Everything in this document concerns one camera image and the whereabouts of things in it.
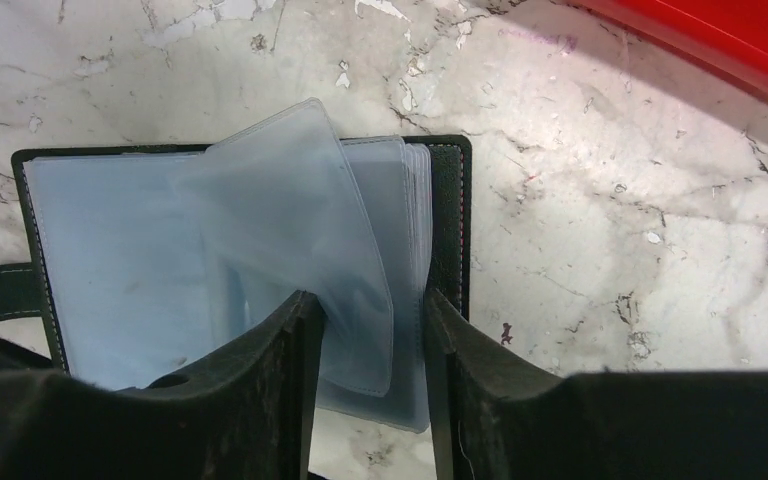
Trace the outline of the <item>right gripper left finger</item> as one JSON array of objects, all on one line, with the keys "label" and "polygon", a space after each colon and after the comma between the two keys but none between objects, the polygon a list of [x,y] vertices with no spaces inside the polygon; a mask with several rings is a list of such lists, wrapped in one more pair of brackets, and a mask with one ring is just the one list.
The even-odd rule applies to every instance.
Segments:
[{"label": "right gripper left finger", "polygon": [[325,314],[307,292],[145,388],[0,354],[0,479],[306,479]]}]

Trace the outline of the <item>black leather card holder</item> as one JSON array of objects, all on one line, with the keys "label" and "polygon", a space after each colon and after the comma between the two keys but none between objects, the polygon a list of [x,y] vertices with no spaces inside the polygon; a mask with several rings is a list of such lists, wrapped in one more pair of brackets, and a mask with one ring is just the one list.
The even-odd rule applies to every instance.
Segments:
[{"label": "black leather card holder", "polygon": [[32,259],[0,265],[0,322],[39,317],[52,364],[142,388],[323,302],[320,407],[429,427],[422,298],[469,309],[471,142],[340,139],[308,99],[213,145],[24,149]]}]

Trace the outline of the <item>red plastic bin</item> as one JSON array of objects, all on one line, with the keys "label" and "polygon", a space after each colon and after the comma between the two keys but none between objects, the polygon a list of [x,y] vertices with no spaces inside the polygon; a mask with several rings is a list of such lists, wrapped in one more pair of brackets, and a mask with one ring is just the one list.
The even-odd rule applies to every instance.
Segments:
[{"label": "red plastic bin", "polygon": [[768,1],[581,1],[768,95]]}]

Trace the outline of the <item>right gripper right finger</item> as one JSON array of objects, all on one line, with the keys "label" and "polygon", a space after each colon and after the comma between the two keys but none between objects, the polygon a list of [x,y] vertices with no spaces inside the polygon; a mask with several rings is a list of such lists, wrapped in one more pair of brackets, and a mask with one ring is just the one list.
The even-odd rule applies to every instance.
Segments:
[{"label": "right gripper right finger", "polygon": [[768,479],[768,371],[562,378],[424,308],[440,479]]}]

